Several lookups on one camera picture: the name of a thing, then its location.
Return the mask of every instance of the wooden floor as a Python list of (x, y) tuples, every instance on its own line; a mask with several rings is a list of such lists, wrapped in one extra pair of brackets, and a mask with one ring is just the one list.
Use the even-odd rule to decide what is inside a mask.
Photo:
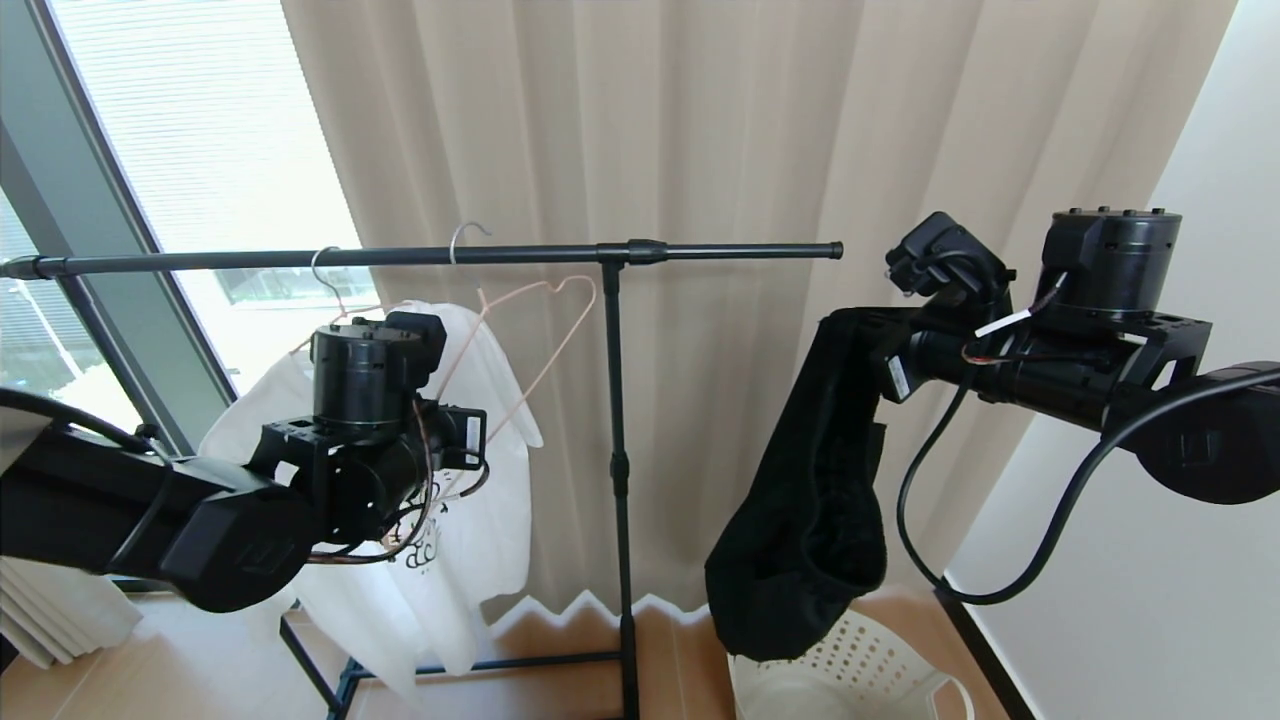
[[(205, 614), (173, 597), (138, 601), (143, 621), (123, 646), (72, 665), (38, 670), (20, 657), (0, 678), (3, 720), (305, 719), (321, 720), (324, 703), (284, 644), (242, 623)], [(1007, 720), (963, 641), (933, 597), (881, 591), (855, 609), (892, 628), (937, 667), (957, 676), (978, 717)], [(645, 717), (733, 717), (724, 651), (710, 619), (666, 612), (641, 602), (636, 615), (640, 702)], [(292, 618), (319, 667), (337, 683), (346, 656), (305, 615)], [(567, 621), (539, 612), (518, 618), (490, 657), (611, 650), (617, 621), (594, 606)], [(621, 714), (616, 662), (476, 673), (421, 679), (420, 707), (375, 680), (361, 683), (352, 720), (539, 717), (588, 719)], [(941, 720), (964, 717), (945, 689)]]

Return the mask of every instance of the white curtain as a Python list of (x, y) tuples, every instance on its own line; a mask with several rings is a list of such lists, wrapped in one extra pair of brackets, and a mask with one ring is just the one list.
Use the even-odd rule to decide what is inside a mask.
[[(1027, 300), (1050, 213), (1147, 202), (1233, 6), (284, 0), (366, 246), (442, 246), (461, 220), (494, 231), (484, 242), (511, 245), (845, 243), (838, 263), (623, 273), (635, 589), (685, 609), (704, 598), (701, 564), (751, 482), (817, 320), (902, 302), (882, 277), (883, 254), (936, 209), (1020, 269)], [(472, 275), (497, 293), (566, 272)], [(378, 278), (388, 300), (475, 306), (468, 282), (448, 269)], [(522, 380), (582, 301), (497, 314)], [(887, 518), (943, 401), (929, 388), (882, 410)], [(616, 609), (599, 315), (532, 409), (547, 447), (532, 456), (527, 589), (552, 610), (584, 588)], [(1027, 420), (973, 401), (936, 448), (910, 512), (936, 569)], [(915, 582), (896, 542), (890, 580)]]
[(106, 578), (0, 557), (0, 632), (40, 667), (120, 644), (141, 619)]

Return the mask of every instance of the black garment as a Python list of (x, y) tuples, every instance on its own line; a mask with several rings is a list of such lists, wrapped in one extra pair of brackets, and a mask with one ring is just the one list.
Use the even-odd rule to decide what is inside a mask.
[(872, 489), (884, 441), (856, 310), (818, 327), (751, 491), (707, 559), (707, 598), (724, 648), (795, 659), (849, 603), (884, 580)]

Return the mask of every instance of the metal hook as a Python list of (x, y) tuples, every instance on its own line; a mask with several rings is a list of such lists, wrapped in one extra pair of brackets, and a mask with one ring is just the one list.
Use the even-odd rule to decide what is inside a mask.
[(330, 245), (329, 247), (321, 247), (320, 250), (316, 250), (315, 255), (311, 256), (311, 277), (314, 277), (317, 283), (328, 287), (329, 291), (333, 292), (333, 296), (338, 300), (338, 310), (342, 310), (343, 316), (346, 316), (347, 315), (347, 305), (343, 304), (343, 301), (342, 301), (342, 293), (338, 292), (338, 288), (334, 287), (333, 283), (330, 283), (329, 281), (321, 278), (320, 273), (316, 272), (316, 260), (319, 260), (320, 255), (323, 255), (324, 252), (328, 252), (329, 250), (338, 250), (338, 246), (337, 245)]
[(449, 240), (449, 264), (453, 265), (454, 268), (458, 268), (458, 272), (461, 272), (463, 274), (463, 277), (466, 277), (468, 281), (471, 281), (471, 284), (474, 284), (476, 287), (476, 290), (480, 290), (480, 283), (476, 282), (475, 278), (472, 278), (468, 273), (466, 273), (466, 272), (462, 270), (462, 268), (458, 265), (458, 259), (454, 255), (454, 250), (458, 246), (458, 238), (462, 237), (462, 233), (465, 233), (467, 228), (476, 228), (477, 231), (485, 233), (486, 236), (493, 236), (492, 232), (484, 229), (484, 225), (481, 225), (480, 223), (477, 223), (475, 220), (467, 220), (466, 223), (462, 223), (461, 225), (458, 225), (457, 228), (454, 228), (454, 231), (453, 231), (453, 238)]

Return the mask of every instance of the black metal rack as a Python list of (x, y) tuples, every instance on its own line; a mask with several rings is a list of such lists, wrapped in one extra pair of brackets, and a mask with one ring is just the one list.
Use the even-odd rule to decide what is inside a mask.
[[(627, 529), (627, 492), (631, 464), (627, 460), (626, 432), (622, 418), (622, 322), (620, 310), (621, 274), (627, 265), (653, 265), (668, 260), (780, 260), (840, 259), (844, 246), (838, 242), (768, 243), (768, 245), (667, 245), (652, 240), (598, 245), (526, 245), (490, 247), (388, 247), (362, 250), (270, 250), (256, 252), (161, 252), (116, 258), (46, 258), (29, 256), (3, 265), (3, 275), (17, 279), (56, 279), (68, 291), (88, 331), (97, 316), (79, 307), (84, 297), (78, 275), (99, 273), (166, 273), (173, 270), (214, 270), (230, 268), (308, 268), (308, 266), (379, 266), (379, 265), (512, 265), (536, 263), (596, 263), (604, 290), (605, 343), (608, 350), (609, 415), (613, 452), (609, 477), (613, 480), (614, 515), (618, 544), (618, 585), (621, 589), (621, 647), (616, 651), (522, 657), (481, 661), (472, 670), (504, 670), (599, 662), (617, 660), (622, 665), (622, 715), (640, 717), (640, 694), (636, 679), (635, 618), (631, 614), (631, 539)], [(280, 638), (297, 659), (307, 678), (329, 707), (329, 720), (344, 720), (356, 697), (360, 682), (374, 675), (355, 659), (348, 659), (337, 689), (330, 688), (312, 662), (289, 624), (280, 619)], [(419, 675), (443, 673), (443, 667), (419, 667)]]

